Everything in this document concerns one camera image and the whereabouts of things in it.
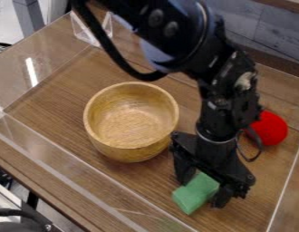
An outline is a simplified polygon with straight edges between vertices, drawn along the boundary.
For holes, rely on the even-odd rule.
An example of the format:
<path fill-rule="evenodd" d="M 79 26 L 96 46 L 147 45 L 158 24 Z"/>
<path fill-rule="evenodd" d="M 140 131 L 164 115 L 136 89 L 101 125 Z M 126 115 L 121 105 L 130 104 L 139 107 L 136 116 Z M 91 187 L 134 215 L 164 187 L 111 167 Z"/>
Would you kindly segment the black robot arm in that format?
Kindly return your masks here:
<path fill-rule="evenodd" d="M 240 150 L 240 134 L 260 120 L 258 70 L 250 55 L 227 38 L 224 19 L 203 0 L 93 0 L 124 20 L 139 36 L 155 72 L 138 71 L 124 59 L 88 2 L 72 0 L 89 31 L 119 67 L 142 81 L 184 73 L 198 82 L 202 115 L 194 134 L 171 136 L 175 175 L 182 189 L 202 186 L 196 173 L 218 184 L 214 208 L 246 198 L 256 179 L 244 166 L 254 162 Z"/>

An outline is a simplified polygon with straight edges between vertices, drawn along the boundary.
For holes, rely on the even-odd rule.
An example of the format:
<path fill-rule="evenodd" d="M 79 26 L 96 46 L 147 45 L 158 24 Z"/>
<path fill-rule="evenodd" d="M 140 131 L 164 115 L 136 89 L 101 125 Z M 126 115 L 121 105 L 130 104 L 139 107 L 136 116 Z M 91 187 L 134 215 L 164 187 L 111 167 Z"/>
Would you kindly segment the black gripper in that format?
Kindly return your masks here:
<path fill-rule="evenodd" d="M 204 172 L 220 188 L 212 199 L 212 207 L 223 208 L 232 198 L 247 198 L 255 185 L 255 175 L 240 161 L 240 131 L 228 140 L 210 140 L 196 134 L 175 131 L 171 134 L 171 151 L 175 159 L 178 182 L 187 186 L 196 170 Z"/>

